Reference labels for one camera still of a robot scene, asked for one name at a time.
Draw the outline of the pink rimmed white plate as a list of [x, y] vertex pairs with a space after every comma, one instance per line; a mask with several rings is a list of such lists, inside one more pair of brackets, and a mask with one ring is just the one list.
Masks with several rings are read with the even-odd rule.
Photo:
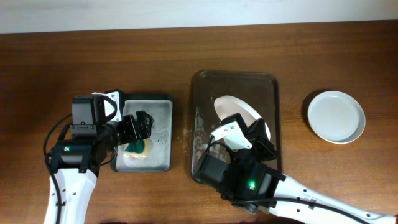
[[262, 118], [262, 116], [248, 103], [235, 96], [221, 96], [214, 101], [214, 108], [220, 120], [239, 113], [247, 127]]

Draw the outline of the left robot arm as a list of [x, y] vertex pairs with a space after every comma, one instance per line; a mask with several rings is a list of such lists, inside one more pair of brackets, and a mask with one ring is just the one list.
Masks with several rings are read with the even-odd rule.
[[108, 151], [151, 136], [153, 117], [145, 111], [107, 120], [104, 113], [74, 112], [56, 145], [45, 155], [50, 174], [46, 223], [83, 223]]

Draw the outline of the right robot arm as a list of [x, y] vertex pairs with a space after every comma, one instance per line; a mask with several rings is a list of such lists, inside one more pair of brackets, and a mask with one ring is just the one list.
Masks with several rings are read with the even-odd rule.
[[266, 165], [276, 157], [264, 120], [246, 124], [235, 113], [222, 119], [212, 132], [193, 176], [248, 213], [262, 211], [303, 223], [397, 223], [396, 216], [327, 197]]

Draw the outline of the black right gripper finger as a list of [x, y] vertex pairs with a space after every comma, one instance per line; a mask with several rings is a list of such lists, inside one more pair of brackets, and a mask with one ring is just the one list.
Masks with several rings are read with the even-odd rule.
[[243, 117], [239, 113], [232, 114], [221, 121], [222, 125], [237, 122], [240, 129], [247, 129], [248, 126], [243, 120]]
[[245, 130], [244, 137], [250, 143], [261, 142], [267, 144], [269, 138], [266, 131], [266, 122], [262, 118], [257, 119]]

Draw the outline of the green and yellow sponge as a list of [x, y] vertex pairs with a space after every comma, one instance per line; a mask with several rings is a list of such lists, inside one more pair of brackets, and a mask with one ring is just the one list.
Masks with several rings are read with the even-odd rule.
[[125, 155], [133, 157], [146, 157], [149, 152], [149, 143], [146, 139], [129, 143], [124, 150]]

